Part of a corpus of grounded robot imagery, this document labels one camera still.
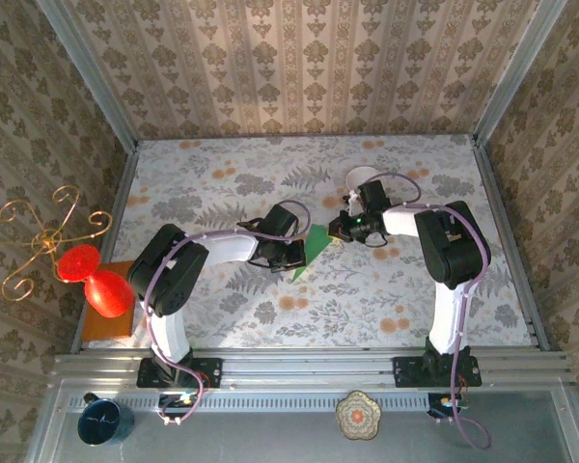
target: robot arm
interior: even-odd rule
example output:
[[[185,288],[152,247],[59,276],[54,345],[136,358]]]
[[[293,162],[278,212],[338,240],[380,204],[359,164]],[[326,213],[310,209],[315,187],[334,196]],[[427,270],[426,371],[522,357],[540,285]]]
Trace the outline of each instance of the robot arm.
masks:
[[[435,280],[435,314],[427,339],[427,348],[439,355],[455,351],[456,327],[459,326],[460,307],[467,285],[483,265],[478,247],[469,232],[450,214],[418,208],[392,207],[379,180],[358,187],[363,212],[355,216],[342,211],[329,225],[329,234],[344,241],[366,243],[368,237],[379,233],[408,235],[420,239],[427,270]],[[460,213],[490,252],[472,213],[464,202],[447,204]],[[467,340],[461,340],[461,349]]]
[[[279,240],[279,237],[287,236],[292,227],[295,232],[297,224],[298,218],[295,215],[276,204],[263,219],[239,224],[247,231],[218,231],[211,232],[208,236],[199,235],[199,239],[194,239],[180,248],[164,266],[149,301],[153,310],[151,325],[156,337],[156,345],[153,345],[152,349],[156,356],[161,357],[158,352],[160,350],[169,361],[186,367],[193,361],[181,309],[205,267],[233,260],[248,261],[253,265],[269,268],[272,272],[304,266],[304,241],[296,238],[293,241]],[[127,279],[140,301],[144,300],[152,276],[164,258],[185,237],[184,231],[175,225],[164,225],[133,262]],[[160,358],[154,358],[153,365],[144,369],[147,372],[142,373],[143,368],[140,367],[138,374],[140,387],[163,386],[160,380],[144,381],[143,378],[155,376],[155,371],[159,369],[165,372],[163,376],[166,384],[185,386],[183,383],[189,380],[188,376],[165,365]],[[141,386],[140,380],[148,386]]]

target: metal frame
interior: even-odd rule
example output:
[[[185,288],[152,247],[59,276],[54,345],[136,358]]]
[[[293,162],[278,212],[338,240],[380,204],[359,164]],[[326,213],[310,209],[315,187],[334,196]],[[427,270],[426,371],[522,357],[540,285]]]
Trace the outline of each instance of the metal frame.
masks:
[[[131,183],[133,183],[135,173],[137,172],[138,161],[139,153],[134,152],[124,163],[123,175],[118,184],[116,199],[112,206],[113,226],[105,236],[103,236],[103,243],[100,246],[100,257],[103,262],[110,261],[114,254],[114,248],[116,247],[116,241],[118,241],[118,234],[120,233],[120,225],[123,221],[124,210],[126,209],[126,200],[131,189]]]
[[[509,66],[495,88],[479,120],[475,135],[484,144],[508,108],[544,41],[560,17],[567,0],[547,0],[538,4],[537,10],[521,36],[510,58]]]
[[[142,390],[137,393],[97,393],[102,398],[111,398],[132,412],[161,412],[159,392]],[[201,413],[334,413],[347,393],[240,393],[214,391],[206,393],[198,406]],[[428,393],[371,393],[382,412],[427,412]],[[69,397],[68,413],[81,413],[86,408],[81,393]],[[184,407],[172,408],[173,413],[186,413]]]
[[[521,311],[523,311],[526,318],[529,318],[532,322],[531,328],[534,329],[538,346],[542,350],[551,350],[549,339],[547,338],[542,321],[540,320],[540,315],[538,314],[537,304],[530,289],[530,284],[528,283],[528,277],[523,269],[519,250],[514,242],[509,217],[504,209],[504,203],[502,202],[495,176],[491,170],[491,163],[486,154],[486,149],[484,146],[477,145],[477,142],[473,142],[473,145],[474,157],[476,158],[476,163],[481,173],[482,186],[484,187],[489,206],[491,207],[495,227],[502,240],[504,255],[509,264],[510,276],[512,277],[512,282],[514,283],[514,288],[519,298]]]
[[[38,0],[42,12],[47,16],[58,40],[67,50],[90,89],[105,118],[128,155],[135,152],[137,136],[124,113],[123,107],[114,97],[100,67],[90,52],[88,44],[77,30],[75,22],[61,0]]]
[[[207,395],[270,397],[293,393],[297,397],[312,394],[328,397],[355,389],[387,396],[446,392],[446,388],[395,388],[391,359],[421,352],[418,348],[254,348],[203,349],[195,355],[225,360],[221,389]],[[476,347],[473,354],[479,359],[483,386],[473,389],[472,394],[550,393],[568,451],[573,461],[579,462],[579,402],[572,390],[574,378],[567,368],[565,354],[543,352],[531,346]],[[136,387],[137,368],[141,359],[150,355],[149,349],[107,349],[58,356],[26,461],[52,461],[73,394],[94,391],[120,398],[142,393]]]

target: green paper triangle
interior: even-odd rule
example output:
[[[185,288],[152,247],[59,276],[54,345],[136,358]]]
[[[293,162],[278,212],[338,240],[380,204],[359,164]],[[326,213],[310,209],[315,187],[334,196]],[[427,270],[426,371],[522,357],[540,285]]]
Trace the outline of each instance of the green paper triangle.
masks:
[[[313,262],[319,253],[321,253],[326,246],[332,242],[332,238],[328,236],[328,228],[322,225],[311,225],[309,230],[309,236],[307,236],[307,241],[305,241],[305,258],[307,264],[304,267],[297,268],[293,273],[291,282],[295,282],[296,279],[305,271],[305,269]]]

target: white cup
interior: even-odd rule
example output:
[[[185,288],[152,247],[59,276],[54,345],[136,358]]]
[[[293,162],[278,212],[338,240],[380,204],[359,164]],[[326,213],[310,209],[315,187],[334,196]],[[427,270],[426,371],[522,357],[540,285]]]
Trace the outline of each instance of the white cup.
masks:
[[[345,178],[345,185],[349,191],[354,190],[358,193],[358,187],[365,183],[369,178],[379,174],[377,169],[368,166],[357,167],[349,171]]]

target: metal bracket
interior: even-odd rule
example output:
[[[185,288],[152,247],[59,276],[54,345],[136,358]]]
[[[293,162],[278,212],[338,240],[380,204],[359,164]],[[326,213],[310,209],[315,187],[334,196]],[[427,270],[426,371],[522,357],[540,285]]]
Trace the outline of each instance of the metal bracket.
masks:
[[[219,389],[223,376],[223,360],[217,358],[194,358],[188,367],[201,373],[208,389]],[[191,375],[176,368],[160,366],[154,358],[142,359],[137,370],[137,387],[141,389],[197,389],[197,381]]]
[[[456,371],[457,385],[458,376],[463,377],[468,387],[476,388],[483,384],[476,357],[459,358]],[[440,374],[431,374],[427,370],[423,356],[394,358],[393,375],[397,388],[446,388],[451,384],[450,369],[443,368]]]

